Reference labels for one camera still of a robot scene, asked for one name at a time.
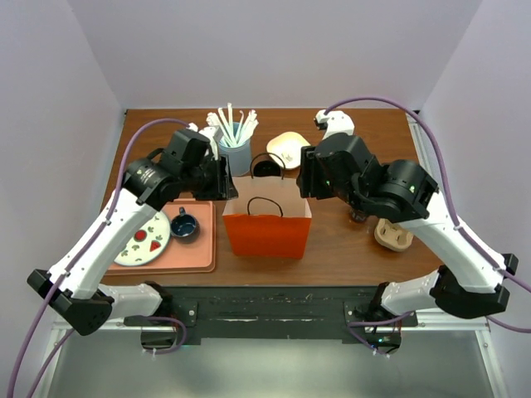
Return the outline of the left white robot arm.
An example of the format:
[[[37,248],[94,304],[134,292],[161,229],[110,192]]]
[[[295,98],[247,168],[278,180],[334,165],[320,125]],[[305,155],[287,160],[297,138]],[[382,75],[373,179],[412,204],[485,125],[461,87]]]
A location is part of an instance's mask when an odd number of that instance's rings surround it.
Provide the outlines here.
[[[129,240],[167,203],[183,192],[197,200],[226,201],[237,196],[227,157],[170,167],[141,158],[131,163],[110,202],[71,251],[48,271],[36,269],[28,284],[81,336],[114,318],[144,316],[153,325],[172,315],[172,296],[156,283],[102,284],[107,269]]]

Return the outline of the brown takeout coffee cup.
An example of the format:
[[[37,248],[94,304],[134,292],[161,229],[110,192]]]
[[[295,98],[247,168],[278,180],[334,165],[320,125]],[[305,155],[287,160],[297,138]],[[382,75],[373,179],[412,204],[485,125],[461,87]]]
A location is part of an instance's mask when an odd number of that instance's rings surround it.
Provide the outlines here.
[[[354,208],[352,208],[350,210],[350,217],[351,217],[352,221],[356,222],[356,223],[359,223],[359,224],[365,223],[370,216],[371,216],[371,214],[367,213],[364,210],[354,209]]]

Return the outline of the orange paper gift bag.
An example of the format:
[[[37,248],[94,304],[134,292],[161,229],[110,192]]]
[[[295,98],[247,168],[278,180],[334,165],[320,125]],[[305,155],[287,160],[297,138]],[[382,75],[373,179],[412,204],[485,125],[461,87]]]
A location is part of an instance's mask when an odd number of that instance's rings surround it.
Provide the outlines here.
[[[304,257],[312,213],[294,178],[235,177],[238,198],[226,202],[222,219],[237,256]]]

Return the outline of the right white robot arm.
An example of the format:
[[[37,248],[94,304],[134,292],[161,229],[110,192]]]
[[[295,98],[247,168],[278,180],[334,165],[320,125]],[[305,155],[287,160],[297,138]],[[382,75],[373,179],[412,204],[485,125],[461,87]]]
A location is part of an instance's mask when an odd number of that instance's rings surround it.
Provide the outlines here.
[[[436,181],[418,163],[380,163],[359,136],[346,133],[302,148],[300,157],[302,197],[337,197],[363,216],[387,219],[442,263],[425,276],[378,285],[365,320],[387,326],[399,315],[434,307],[464,319],[506,310],[503,272],[515,271],[517,258],[492,250],[463,221],[454,223]]]

